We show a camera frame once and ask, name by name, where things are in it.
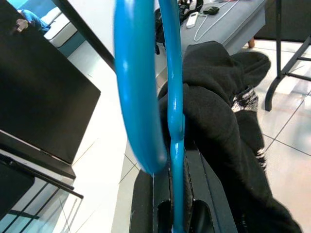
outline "black metal frame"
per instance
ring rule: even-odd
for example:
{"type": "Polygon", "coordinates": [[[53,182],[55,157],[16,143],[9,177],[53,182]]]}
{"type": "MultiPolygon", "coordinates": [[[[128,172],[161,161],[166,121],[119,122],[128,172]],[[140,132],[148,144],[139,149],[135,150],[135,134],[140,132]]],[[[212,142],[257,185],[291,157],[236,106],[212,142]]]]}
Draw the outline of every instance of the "black metal frame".
{"type": "Polygon", "coordinates": [[[265,109],[266,111],[271,111],[272,109],[272,98],[276,91],[277,86],[283,80],[285,76],[291,76],[298,79],[303,79],[311,81],[311,77],[306,77],[298,74],[290,73],[289,71],[295,65],[298,60],[301,61],[311,61],[310,58],[302,57],[302,54],[311,45],[311,35],[305,40],[302,46],[294,54],[294,56],[289,60],[286,66],[281,70],[281,32],[282,32],[282,0],[276,0],[276,78],[271,83],[266,99],[265,99],[265,109]]]}
{"type": "Polygon", "coordinates": [[[19,232],[22,233],[30,224],[31,222],[36,219],[36,216],[38,216],[38,214],[43,210],[43,208],[50,202],[50,200],[56,195],[56,193],[59,190],[64,190],[78,198],[80,198],[81,200],[83,200],[84,196],[81,194],[78,194],[76,192],[74,192],[74,187],[61,182],[59,180],[54,179],[53,177],[49,177],[44,173],[41,173],[39,171],[36,171],[24,164],[21,164],[19,162],[17,162],[16,160],[12,159],[11,157],[5,156],[0,154],[0,161],[3,162],[3,164],[5,164],[6,166],[10,167],[11,169],[14,169],[16,171],[25,173],[25,175],[27,176],[32,176],[32,177],[37,177],[43,181],[45,181],[46,183],[41,187],[41,189],[36,193],[36,195],[25,205],[25,207],[18,213],[16,213],[16,217],[10,222],[10,224],[4,229],[4,231],[2,233],[7,232],[7,230],[14,224],[14,222],[20,217],[24,215],[24,211],[28,208],[28,206],[39,196],[39,194],[47,187],[48,184],[54,185],[57,187],[57,189],[50,195],[50,197],[45,201],[45,203],[40,207],[40,209],[35,213],[34,217],[30,218],[30,220],[28,221],[28,223],[23,227],[23,229],[19,232]]]}

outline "black mouse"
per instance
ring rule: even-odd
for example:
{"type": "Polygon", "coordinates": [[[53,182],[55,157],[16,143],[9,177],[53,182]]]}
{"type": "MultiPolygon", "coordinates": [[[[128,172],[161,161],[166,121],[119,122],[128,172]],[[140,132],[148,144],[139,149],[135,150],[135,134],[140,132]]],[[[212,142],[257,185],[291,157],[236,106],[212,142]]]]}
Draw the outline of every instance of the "black mouse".
{"type": "Polygon", "coordinates": [[[209,6],[203,10],[203,13],[205,15],[211,15],[211,16],[217,14],[218,12],[219,12],[219,8],[216,6],[209,6]]]}

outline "person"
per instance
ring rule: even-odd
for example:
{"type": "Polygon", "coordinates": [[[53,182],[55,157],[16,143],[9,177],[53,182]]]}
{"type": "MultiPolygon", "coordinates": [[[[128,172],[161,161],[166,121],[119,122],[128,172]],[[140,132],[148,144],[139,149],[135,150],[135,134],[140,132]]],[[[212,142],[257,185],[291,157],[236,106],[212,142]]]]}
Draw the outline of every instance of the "person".
{"type": "Polygon", "coordinates": [[[43,22],[36,14],[29,10],[18,10],[18,12],[43,35],[51,28],[50,25],[43,22]]]}

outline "white mattress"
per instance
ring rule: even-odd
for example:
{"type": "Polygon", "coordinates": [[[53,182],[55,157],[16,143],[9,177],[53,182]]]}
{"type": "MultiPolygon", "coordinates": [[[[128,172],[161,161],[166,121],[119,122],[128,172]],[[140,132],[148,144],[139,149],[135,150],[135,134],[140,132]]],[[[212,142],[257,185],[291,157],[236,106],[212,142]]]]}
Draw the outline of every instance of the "white mattress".
{"type": "Polygon", "coordinates": [[[56,48],[59,48],[76,32],[77,29],[74,25],[61,13],[51,24],[50,30],[45,33],[44,37],[56,48]]]}

